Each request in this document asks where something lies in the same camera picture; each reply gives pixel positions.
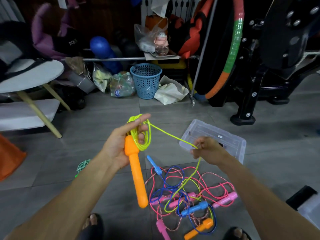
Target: gray tile floor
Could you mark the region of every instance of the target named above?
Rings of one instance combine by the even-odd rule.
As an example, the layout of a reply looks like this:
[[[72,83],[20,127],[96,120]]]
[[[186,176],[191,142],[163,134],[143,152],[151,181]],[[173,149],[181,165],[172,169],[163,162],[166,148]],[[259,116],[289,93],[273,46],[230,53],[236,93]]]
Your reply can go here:
[[[94,93],[86,97],[85,109],[56,115],[53,123],[63,134],[61,139],[43,128],[33,133],[4,133],[26,150],[28,156],[14,174],[0,182],[0,239],[69,185],[77,165],[93,158],[114,128],[139,113],[151,113],[150,121],[154,125],[178,137],[193,119],[199,119],[245,138],[244,164],[283,200],[306,184],[320,191],[320,136],[316,133],[316,129],[320,129],[320,93],[314,91],[314,86],[311,91],[303,91],[305,84],[302,87],[287,105],[259,101],[254,111],[257,121],[252,126],[230,123],[230,116],[237,111],[234,103],[222,108],[212,108],[206,103],[192,106],[186,97],[179,103],[164,106],[156,100],[142,100],[137,96],[116,99]],[[151,155],[159,166],[196,165],[178,141],[154,129],[150,147],[139,156],[145,179],[150,176],[151,168],[146,155]],[[199,171],[226,177],[216,166],[204,161]],[[219,181],[208,176],[207,182],[215,185]],[[188,185],[186,190],[195,189]],[[155,225],[155,213],[149,207],[138,207],[130,167],[116,174],[93,212],[102,215],[108,239],[163,239]],[[216,215],[216,232],[194,239],[219,240],[230,226],[242,227],[252,239],[259,239],[240,199],[228,208],[218,208]],[[165,223],[172,228],[177,221],[174,215],[165,218]],[[190,222],[183,219],[179,230],[169,234],[171,239],[183,239],[191,229]]]

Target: jump rope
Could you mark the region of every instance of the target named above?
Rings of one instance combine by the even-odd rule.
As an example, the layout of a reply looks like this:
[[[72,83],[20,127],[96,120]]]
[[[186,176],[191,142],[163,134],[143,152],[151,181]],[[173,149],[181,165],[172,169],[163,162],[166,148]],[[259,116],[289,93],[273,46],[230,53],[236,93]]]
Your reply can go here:
[[[141,115],[142,114],[130,117],[128,122],[135,121]],[[228,182],[226,179],[224,179],[223,177],[221,177],[215,173],[205,172],[203,174],[200,174],[198,172],[198,167],[199,167],[201,158],[199,158],[196,167],[181,168],[179,166],[172,166],[170,168],[164,168],[164,169],[157,167],[157,166],[155,166],[156,168],[152,167],[151,168],[151,176],[147,179],[146,182],[144,182],[141,167],[140,167],[140,162],[139,162],[139,158],[138,158],[138,153],[139,153],[139,151],[146,150],[148,148],[148,146],[150,145],[150,143],[151,143],[151,127],[154,127],[156,129],[162,131],[163,133],[179,140],[179,141],[183,141],[196,149],[198,149],[198,148],[195,145],[193,145],[187,141],[184,141],[184,140],[182,140],[174,135],[171,135],[171,134],[167,133],[166,131],[156,127],[155,125],[151,124],[149,120],[143,121],[142,124],[148,126],[148,130],[142,132],[145,137],[145,143],[140,144],[138,142],[138,134],[139,134],[138,128],[134,128],[133,130],[130,131],[130,135],[126,136],[125,146],[124,146],[125,153],[129,157],[129,160],[130,160],[130,166],[131,166],[131,171],[132,171],[132,176],[133,176],[133,180],[134,180],[134,185],[135,185],[135,189],[136,189],[136,193],[137,193],[137,199],[138,199],[139,206],[141,208],[145,208],[148,204],[150,204],[151,209],[157,214],[157,220],[158,221],[162,220],[161,224],[163,226],[159,227],[158,222],[157,222],[157,226],[158,226],[158,229],[160,232],[163,231],[163,229],[161,229],[161,228],[164,228],[164,230],[168,230],[168,231],[178,230],[182,218],[188,217],[191,222],[191,225],[194,228],[193,234],[192,234],[192,236],[190,236],[190,238],[194,237],[196,234],[202,234],[202,235],[212,234],[217,227],[217,220],[216,220],[214,208],[216,208],[218,206],[228,207],[234,202],[234,199],[237,197],[234,186],[230,182]],[[89,162],[90,162],[90,160],[86,160],[86,161],[83,161],[81,164],[79,164],[79,166],[77,168],[78,173],[82,169],[84,169]],[[189,177],[185,177],[184,170],[186,170],[188,168],[194,169],[194,172]],[[193,177],[196,173],[198,173],[199,179],[196,179]],[[203,176],[206,174],[214,175],[214,176],[222,179],[224,182],[219,183],[219,185],[216,185],[216,186],[208,187],[206,182],[203,179]],[[163,181],[163,185],[162,185],[162,188],[156,190],[153,193],[154,188],[155,188],[155,176],[156,175],[159,175],[161,177],[161,179]],[[169,178],[180,178],[180,182],[177,185],[170,185],[167,182],[167,180]],[[152,189],[149,194],[149,200],[148,200],[145,185],[151,179],[153,180],[153,185],[152,185]],[[193,182],[196,185],[196,187],[199,191],[198,194],[187,193],[184,190],[184,186],[189,181]],[[228,190],[225,187],[226,185],[228,185],[230,187],[231,192],[228,192]],[[214,196],[210,192],[210,189],[216,189],[216,188],[223,189],[224,193],[222,196]],[[165,205],[163,205],[162,202],[165,200],[167,200],[167,202]],[[198,205],[195,205],[194,203],[197,201],[200,201],[200,203]],[[206,209],[205,215],[202,217],[195,217],[194,211],[196,211],[198,209]],[[169,227],[167,227],[163,223],[163,217],[168,216],[173,212],[175,212],[175,214],[177,216],[179,216],[180,219],[178,222],[178,226],[174,229],[170,229]],[[203,220],[203,219],[205,219],[202,222],[203,225],[205,225],[206,220],[209,220],[210,224],[207,224],[207,227],[201,226],[200,220]],[[211,228],[211,230],[209,232],[202,232],[205,228],[206,229]],[[164,234],[162,232],[162,234],[165,239],[170,239],[169,237],[166,238],[166,236],[165,236],[166,233]]]

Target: metal bolt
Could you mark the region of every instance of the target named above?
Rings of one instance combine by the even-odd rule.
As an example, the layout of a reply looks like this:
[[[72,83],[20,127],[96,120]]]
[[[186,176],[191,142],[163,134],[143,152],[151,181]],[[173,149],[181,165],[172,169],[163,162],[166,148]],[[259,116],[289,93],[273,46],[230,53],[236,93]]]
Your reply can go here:
[[[314,15],[314,14],[317,13],[318,11],[319,11],[319,7],[316,6],[316,7],[314,7],[314,8],[311,9],[310,14],[311,14],[311,15]]]
[[[294,26],[298,26],[300,23],[301,23],[301,20],[297,19],[297,20],[294,21],[293,25]]]
[[[291,16],[294,14],[294,11],[290,11],[290,12],[288,12],[288,14],[287,14],[287,18],[289,19],[289,18],[291,18]]]

